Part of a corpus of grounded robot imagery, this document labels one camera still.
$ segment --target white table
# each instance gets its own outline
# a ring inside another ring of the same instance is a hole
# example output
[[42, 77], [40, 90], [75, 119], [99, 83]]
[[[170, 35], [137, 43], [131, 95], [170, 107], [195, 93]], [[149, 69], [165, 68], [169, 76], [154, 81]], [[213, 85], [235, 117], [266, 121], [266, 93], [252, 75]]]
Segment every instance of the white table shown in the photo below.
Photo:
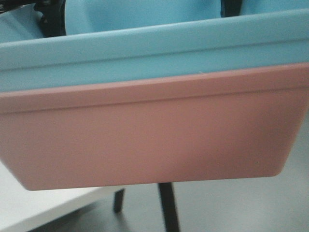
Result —
[[0, 232], [32, 230], [122, 188], [28, 191], [0, 162]]

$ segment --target gray floor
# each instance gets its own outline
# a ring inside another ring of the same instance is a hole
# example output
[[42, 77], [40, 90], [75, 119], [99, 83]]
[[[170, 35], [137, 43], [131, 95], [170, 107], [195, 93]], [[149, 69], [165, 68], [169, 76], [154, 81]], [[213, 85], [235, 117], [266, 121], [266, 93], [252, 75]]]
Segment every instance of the gray floor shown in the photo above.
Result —
[[[270, 178], [174, 183], [182, 232], [309, 232], [309, 114], [283, 172]], [[163, 232], [154, 184], [126, 188], [33, 232]]]

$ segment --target black metal leg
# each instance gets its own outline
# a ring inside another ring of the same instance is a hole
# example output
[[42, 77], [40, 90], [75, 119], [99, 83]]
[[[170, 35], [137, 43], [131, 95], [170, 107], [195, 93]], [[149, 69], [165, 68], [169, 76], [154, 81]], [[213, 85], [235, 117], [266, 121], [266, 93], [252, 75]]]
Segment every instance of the black metal leg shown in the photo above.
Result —
[[121, 189], [117, 192], [115, 192], [114, 195], [114, 212], [119, 213], [122, 209], [122, 202], [124, 201], [124, 194], [125, 194], [125, 189]]
[[159, 183], [160, 198], [164, 215], [164, 223], [167, 232], [180, 232], [176, 203], [174, 199], [173, 185], [169, 183]]

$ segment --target pink plastic tray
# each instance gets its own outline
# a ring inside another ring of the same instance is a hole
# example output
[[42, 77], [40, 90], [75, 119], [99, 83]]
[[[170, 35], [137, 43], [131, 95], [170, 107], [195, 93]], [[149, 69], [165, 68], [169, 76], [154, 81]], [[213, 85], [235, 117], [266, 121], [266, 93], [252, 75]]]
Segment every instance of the pink plastic tray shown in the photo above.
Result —
[[309, 63], [0, 93], [0, 158], [31, 190], [277, 175]]

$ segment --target white floor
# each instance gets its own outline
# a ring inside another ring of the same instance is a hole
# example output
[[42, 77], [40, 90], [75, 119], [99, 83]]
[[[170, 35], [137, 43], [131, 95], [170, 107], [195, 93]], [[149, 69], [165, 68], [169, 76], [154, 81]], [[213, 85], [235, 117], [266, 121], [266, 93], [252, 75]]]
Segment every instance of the white floor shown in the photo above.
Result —
[[[182, 232], [309, 232], [309, 114], [283, 169], [270, 178], [174, 183]], [[163, 232], [156, 185], [126, 188], [33, 232]]]
[[0, 162], [0, 232], [25, 232], [113, 195], [121, 187], [27, 191]]

